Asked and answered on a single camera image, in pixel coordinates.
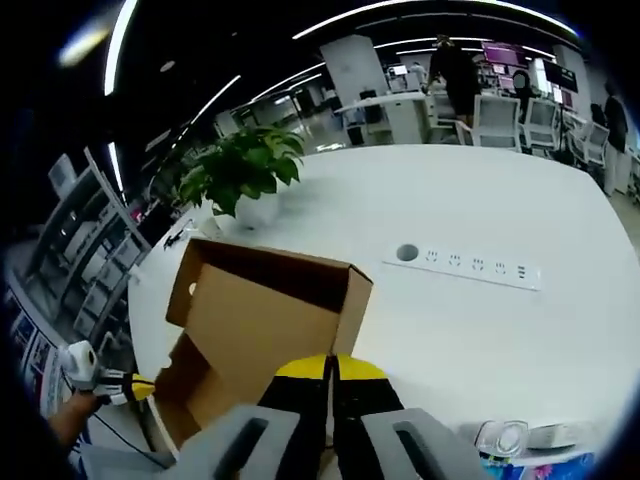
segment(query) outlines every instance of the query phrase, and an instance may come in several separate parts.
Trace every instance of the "wall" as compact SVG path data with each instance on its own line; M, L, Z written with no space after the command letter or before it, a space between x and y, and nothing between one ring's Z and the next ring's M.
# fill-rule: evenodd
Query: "wall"
M275 99L267 99L252 105L251 110L260 125L271 125L291 115L297 115L291 100L276 105Z
M384 95L389 86L371 39L351 35L320 47L342 105L360 100L363 90Z

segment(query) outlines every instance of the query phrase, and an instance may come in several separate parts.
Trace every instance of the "cardboard box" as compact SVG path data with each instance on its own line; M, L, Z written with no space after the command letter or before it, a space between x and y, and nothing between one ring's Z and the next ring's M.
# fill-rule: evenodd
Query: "cardboard box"
M235 404L258 402L287 362L351 353L371 288L348 263L191 239L167 309L184 331L156 379L176 446Z

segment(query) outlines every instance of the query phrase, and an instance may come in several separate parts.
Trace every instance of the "human arm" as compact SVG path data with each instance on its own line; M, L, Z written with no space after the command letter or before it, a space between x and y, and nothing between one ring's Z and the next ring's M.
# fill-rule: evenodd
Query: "human arm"
M91 392L76 391L49 417L49 426L65 451L71 450L87 420L100 406L98 398Z

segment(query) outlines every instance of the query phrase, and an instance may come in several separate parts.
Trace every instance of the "ceiling light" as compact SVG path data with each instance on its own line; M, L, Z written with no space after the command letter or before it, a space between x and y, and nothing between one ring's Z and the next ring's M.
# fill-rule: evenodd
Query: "ceiling light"
M371 22L371 23L365 23L364 25L360 25L360 26L356 27L356 30L361 30L363 28L373 27L374 25L380 25L382 23L393 22L394 20L396 20L395 17L393 17L393 18L385 18L383 20L377 20L377 21Z
M296 88L296 87L298 87L298 86L302 85L303 83L310 82L311 80L313 80L313 79L315 79L315 78L318 78L318 77L321 77L321 76L322 76L322 74L321 74L321 73L319 73L319 74L317 74L317 75L314 75L313 77L306 78L306 79L302 80L301 82L294 83L294 84L293 84L293 85L291 85L287 90L293 90L294 88Z
M222 95L224 92L226 92L226 91L231 87L231 85L233 85L233 84L234 84L234 83L236 83L238 80L240 80L240 78L241 78L241 75L236 75L235 77L233 77L233 79L232 79L229 83L227 83L224 87L222 87L222 88L220 89L220 91L219 91L218 93L216 93L216 94L213 96L213 98L211 98L211 100L209 100L209 101L207 102L207 104L206 104L204 107L202 107L202 108L200 109L200 111L198 112L198 114L197 114L195 117L193 117L193 120L191 120L191 123L192 123L192 124L193 124L193 123L195 123L195 121L200 117L200 115L202 115L202 114L205 112L205 110L206 110L207 108L209 108L209 107L211 106L211 104L212 104L213 102L215 102L215 101L220 97L220 95Z
M153 147L155 147L156 145L158 145L160 142L162 142L165 138L167 138L169 135L171 135L171 129L167 130L164 133L161 133L160 135L158 135L156 138L154 138L153 140L151 140L149 143L147 143L147 147L144 149L145 152L148 152L149 150L151 150Z
M113 27L113 32L111 33L111 41L109 42L109 50L107 51L107 64L104 69L104 94L105 96L111 95L113 93L113 89L115 88L116 83L116 70L118 68L118 57L120 56L120 49L122 48L122 40L124 39L124 34L127 31L127 27L129 26L129 22L131 21L131 17L133 15L133 11L136 8L138 0L125 0L122 4L122 8L118 13L118 19L116 20L116 24ZM108 145L109 150L109 159L111 160L111 166L113 167L113 173L116 177L116 182L118 182L118 188L120 188L120 194L122 195L123 200L126 201L124 197L124 186L122 184L122 178L120 176L120 165L118 165L118 156L116 155L116 146L114 143L110 143Z
M120 168L118 167L118 156L116 155L116 144L111 142L108 146L109 157L111 158L111 166L113 167L113 174L116 177L116 183L120 194L123 195L124 185L122 184L122 177L120 176Z
M405 43L416 43L416 42L435 42L437 40L436 37L427 37L427 38L414 38L412 40L400 40L399 42L391 42L391 43L383 43L382 45L376 45L373 48L384 48L384 47L392 47L394 45L403 45Z
M107 52L107 65L104 72L104 94L110 95L113 92L116 83L116 70L118 68L118 57L120 56L120 49L122 48L122 40L124 34L131 21L131 16L136 8L138 0L125 0L116 25L113 27L113 33L111 34L111 41L109 42L109 51Z
M417 0L386 0L384 2L374 3L372 5L365 5L364 7L356 8L354 10L349 10L348 12L341 13L340 15L336 15L335 17L328 18L327 20L320 22L314 25L313 27L309 27L300 33L296 33L292 38L294 40L298 40L299 38L302 38L305 35L311 32L314 32L326 25L329 25L330 23L337 22L338 20L342 20L343 18L350 17L351 15L357 15L358 13L366 12L368 10L373 10L375 8L387 7L389 5L396 5L398 3L407 3L407 2L413 2L413 1L417 1Z
M474 38L474 37L449 37L451 40L456 41L468 41L468 42L490 42L488 38ZM392 47L394 45L403 45L405 43L416 43L416 42L435 42L437 40L436 37L426 37L426 38L413 38L411 40L400 40L398 42L391 43L383 43L381 45L376 45L373 48L384 48L384 47Z
M160 71L162 73L167 72L171 70L175 64L176 62L174 62L173 60L169 60L167 63L160 67Z
M90 22L73 34L58 54L58 63L73 67L80 63L102 40L109 36L111 28L102 19Z
M291 75L289 78L287 78L287 79L285 79L285 80L283 80L283 81L281 81L281 82L279 82L279 83L276 83L275 85L273 85L273 86L271 86L271 87L267 88L264 92L260 93L259 95L256 95L255 97L253 97L253 98L251 99L251 102L249 102L249 103L253 103L253 102L257 101L259 98L261 98L261 97L265 96L267 93L271 92L272 90L275 90L275 89L276 89L276 88L278 88L279 86L284 85L285 83L287 83L287 82L289 82L289 81L293 80L294 78L297 78L297 77L299 77L300 75L304 75L305 73L310 72L311 70L314 70L314 69L316 69L316 68L318 68L318 67L322 67L322 66L324 66L324 65L325 65L325 63L324 63L324 62L322 62L322 63L319 63L318 65L314 65L313 67L309 67L309 68L307 68L306 70L303 70L303 71L301 71L301 72L298 72L298 73L296 73L295 75Z
M405 50L403 52L396 52L396 55L406 55L408 53L425 53L425 52L435 52L436 48L421 48L419 50Z
M426 1L426 0L387 0L384 2L378 2L378 3L374 3L371 5L366 5L364 7L360 7L360 8L356 8L354 10L349 10L348 12L345 13L341 13L340 15L336 15L335 17L331 17L328 18L327 20L324 20L312 27L307 28L306 30L303 30L300 33L295 34L292 38L294 40L298 40L299 38L304 37L305 35L308 35L311 32L314 32L322 27L325 27L333 22L337 22L338 20L342 20L343 18L347 18L350 17L352 15L357 15L358 13L362 13L362 12L366 12L368 10L373 10L376 8L381 8L381 7L388 7L391 5L397 5L397 4L401 4L401 3L409 3L409 2L415 2L415 1ZM544 15L540 12L536 12L535 10L531 10L530 8L526 8L526 7L521 7L519 5L514 5L512 3L508 3L508 2L503 2L500 0L460 0L460 1L466 1L466 2L476 2L476 3L483 3L485 5L495 5L497 7L502 7L502 8L508 8L511 10L517 10L519 12L522 13L526 13L528 15L532 15L534 17L540 18L542 20L545 20L557 27L562 28L563 30L566 30L569 33L572 33L575 36L578 36L578 34L576 33L575 30L571 29L570 27L568 27L567 25L565 25L564 23L556 20L555 18L549 17L548 15Z
M535 48L525 47L525 46L523 46L522 48L524 48L525 50L529 50L530 52L535 52L535 53L538 53L540 55L544 55L545 57L556 58L555 55L552 55L552 54L547 53L547 52L543 52L542 50L537 50Z
M451 40L459 40L465 42L490 42L488 38L475 38L475 37L449 37Z
M521 7L520 5L515 5L513 3L503 2L501 0L461 0L461 1L484 3L486 5L496 5L498 7L509 8L511 10L517 10L518 12L526 13L526 14L532 15L534 17L540 18L542 20L545 20L545 21L547 21L549 23L552 23L556 27L560 27L563 30L565 30L565 31L567 31L569 33L572 33L576 37L578 36L578 32L576 32L571 27L565 25L561 21L556 20L555 18L550 17L548 15L545 15L543 13L536 12L535 10L531 10L530 8Z

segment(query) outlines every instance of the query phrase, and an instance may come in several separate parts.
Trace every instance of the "power strip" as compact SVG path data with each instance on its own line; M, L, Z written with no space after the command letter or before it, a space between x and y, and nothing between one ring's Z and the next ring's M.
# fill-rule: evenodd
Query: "power strip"
M541 274L538 268L521 262L468 254L458 250L407 243L391 249L383 262L525 290L541 290Z

